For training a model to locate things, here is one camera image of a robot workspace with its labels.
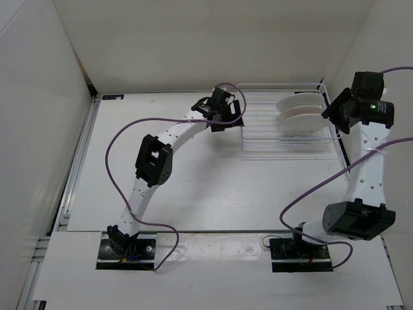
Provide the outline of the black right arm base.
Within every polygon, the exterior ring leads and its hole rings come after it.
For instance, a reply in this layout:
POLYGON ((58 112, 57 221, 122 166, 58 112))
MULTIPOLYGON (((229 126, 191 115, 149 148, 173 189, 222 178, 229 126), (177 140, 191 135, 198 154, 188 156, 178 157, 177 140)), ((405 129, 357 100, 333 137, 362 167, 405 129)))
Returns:
POLYGON ((274 234, 262 240, 270 250, 273 273, 331 272, 332 261, 326 245, 307 243, 298 237, 284 238, 274 234))

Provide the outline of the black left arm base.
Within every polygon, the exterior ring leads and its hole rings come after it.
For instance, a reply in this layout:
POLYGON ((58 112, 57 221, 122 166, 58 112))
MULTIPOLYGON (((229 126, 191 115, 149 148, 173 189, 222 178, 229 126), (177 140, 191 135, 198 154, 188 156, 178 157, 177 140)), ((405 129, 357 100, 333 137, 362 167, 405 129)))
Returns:
POLYGON ((118 226, 108 226, 99 244, 97 270, 149 271, 154 269, 156 234, 121 232, 118 226))

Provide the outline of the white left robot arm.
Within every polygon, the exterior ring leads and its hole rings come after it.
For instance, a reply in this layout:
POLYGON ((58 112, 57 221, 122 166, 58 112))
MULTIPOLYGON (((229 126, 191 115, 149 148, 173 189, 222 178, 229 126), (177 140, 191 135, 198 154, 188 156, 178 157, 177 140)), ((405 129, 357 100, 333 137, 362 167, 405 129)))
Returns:
POLYGON ((206 129, 220 132, 237 126, 243 126, 239 100, 216 87, 210 97, 200 99, 172 127, 157 136, 146 135, 137 155, 136 178, 128 207, 117 222, 121 233, 133 236, 139 232, 155 191, 172 175, 173 157, 180 147, 206 129))

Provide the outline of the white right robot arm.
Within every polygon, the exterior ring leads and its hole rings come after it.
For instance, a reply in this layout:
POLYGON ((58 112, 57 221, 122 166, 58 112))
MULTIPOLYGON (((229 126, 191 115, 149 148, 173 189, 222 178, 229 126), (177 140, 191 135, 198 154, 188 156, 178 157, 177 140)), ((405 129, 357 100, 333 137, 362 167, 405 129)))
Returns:
POLYGON ((383 190, 384 144, 394 124, 394 105, 381 99, 385 82, 379 72, 356 72, 351 87, 322 112, 350 140, 350 172, 341 202, 326 206, 320 220, 300 223, 290 252, 304 258, 313 244, 344 239, 371 240, 388 229, 396 213, 386 207, 383 190))

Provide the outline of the white wire dish rack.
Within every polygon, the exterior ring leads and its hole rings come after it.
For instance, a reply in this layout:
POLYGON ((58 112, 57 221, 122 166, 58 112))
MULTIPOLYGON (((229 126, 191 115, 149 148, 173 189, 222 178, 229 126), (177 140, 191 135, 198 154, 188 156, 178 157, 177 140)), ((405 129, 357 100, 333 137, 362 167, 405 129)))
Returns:
POLYGON ((322 117, 330 105, 322 83, 241 83, 246 98, 241 144, 246 158, 335 160, 348 165, 338 129, 322 117))

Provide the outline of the white green rimmed plate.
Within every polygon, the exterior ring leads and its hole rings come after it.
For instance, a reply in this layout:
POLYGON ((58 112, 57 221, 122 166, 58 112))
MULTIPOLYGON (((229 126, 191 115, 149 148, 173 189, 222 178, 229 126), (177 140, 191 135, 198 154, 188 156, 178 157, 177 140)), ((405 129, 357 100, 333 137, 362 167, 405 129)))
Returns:
POLYGON ((321 94, 317 93, 299 93, 285 97, 276 103, 276 108, 279 112, 284 112, 292 107, 298 107, 302 105, 312 105, 322 107, 324 104, 324 98, 321 94))

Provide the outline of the orange sunburst pattern plate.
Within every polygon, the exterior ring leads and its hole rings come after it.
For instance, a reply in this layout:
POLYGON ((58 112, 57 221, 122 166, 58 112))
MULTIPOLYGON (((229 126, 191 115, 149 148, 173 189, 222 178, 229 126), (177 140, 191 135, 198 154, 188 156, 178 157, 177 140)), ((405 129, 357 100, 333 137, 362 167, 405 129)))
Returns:
POLYGON ((329 122, 320 114, 303 114, 282 121, 279 129, 286 136, 311 136, 327 127, 329 122))

